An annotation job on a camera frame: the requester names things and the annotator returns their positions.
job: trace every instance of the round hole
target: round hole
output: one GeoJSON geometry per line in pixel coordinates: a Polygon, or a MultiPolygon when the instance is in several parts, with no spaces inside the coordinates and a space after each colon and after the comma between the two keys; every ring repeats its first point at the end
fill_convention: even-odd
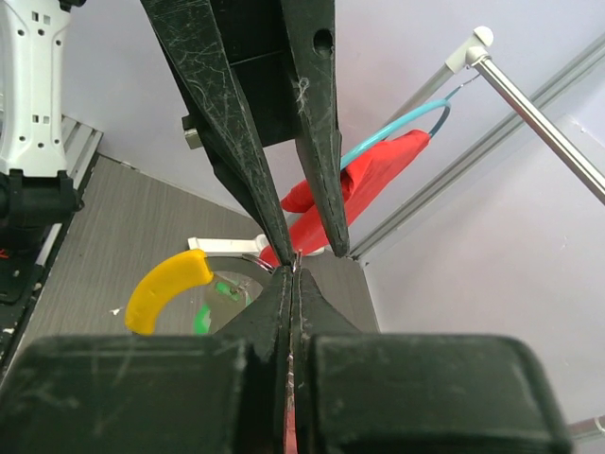
{"type": "Polygon", "coordinates": [[[318,30],[313,37],[313,48],[320,57],[330,57],[334,52],[334,37],[327,28],[318,30]]]}

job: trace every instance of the red fabric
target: red fabric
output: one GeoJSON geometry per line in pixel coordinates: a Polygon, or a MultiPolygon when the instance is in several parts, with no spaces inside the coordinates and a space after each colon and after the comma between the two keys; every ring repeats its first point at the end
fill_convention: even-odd
{"type": "MultiPolygon", "coordinates": [[[[420,154],[429,140],[426,132],[415,130],[395,140],[380,142],[340,173],[348,225],[420,154]]],[[[328,239],[307,181],[292,188],[282,200],[282,208],[290,213],[304,213],[289,229],[294,251],[308,255],[327,246],[328,239]]],[[[273,266],[278,265],[270,247],[261,252],[261,258],[273,266]]]]}

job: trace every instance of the blue tube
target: blue tube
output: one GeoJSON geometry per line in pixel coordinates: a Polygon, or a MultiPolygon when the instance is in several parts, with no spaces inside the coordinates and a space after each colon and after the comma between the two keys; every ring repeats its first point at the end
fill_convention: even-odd
{"type": "Polygon", "coordinates": [[[394,132],[400,130],[403,126],[420,118],[424,114],[428,114],[431,111],[443,108],[443,113],[441,114],[440,119],[437,121],[437,124],[429,133],[429,135],[433,137],[437,133],[437,131],[439,131],[441,126],[443,126],[443,123],[445,123],[447,116],[450,114],[450,102],[448,99],[453,94],[454,93],[450,94],[450,96],[448,96],[448,98],[446,99],[438,99],[436,101],[427,102],[426,104],[414,109],[413,111],[408,112],[403,116],[400,116],[392,123],[389,123],[387,126],[385,126],[379,132],[368,137],[359,145],[351,149],[351,151],[349,151],[347,154],[342,156],[342,159],[340,160],[340,170],[344,169],[346,166],[348,166],[350,163],[352,163],[355,159],[365,153],[368,149],[372,148],[378,142],[385,140],[394,132]]]}

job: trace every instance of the yellow curved object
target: yellow curved object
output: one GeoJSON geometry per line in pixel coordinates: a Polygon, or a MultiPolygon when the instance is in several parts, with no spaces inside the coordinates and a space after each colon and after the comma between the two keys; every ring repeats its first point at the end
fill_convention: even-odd
{"type": "Polygon", "coordinates": [[[160,312],[179,293],[210,284],[214,274],[200,249],[166,259],[143,278],[126,307],[126,327],[137,334],[153,334],[160,312]]]}

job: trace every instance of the floor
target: floor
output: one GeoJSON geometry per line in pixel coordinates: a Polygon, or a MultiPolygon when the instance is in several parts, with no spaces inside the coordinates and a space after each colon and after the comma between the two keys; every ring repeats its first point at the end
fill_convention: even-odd
{"type": "MultiPolygon", "coordinates": [[[[190,236],[252,238],[249,218],[101,157],[46,282],[20,349],[57,334],[123,334],[124,306],[155,265],[186,248],[190,236]]],[[[330,253],[308,257],[324,297],[363,331],[378,327],[358,265],[330,253]]],[[[189,334],[199,288],[177,297],[158,321],[162,334],[189,334]]]]}

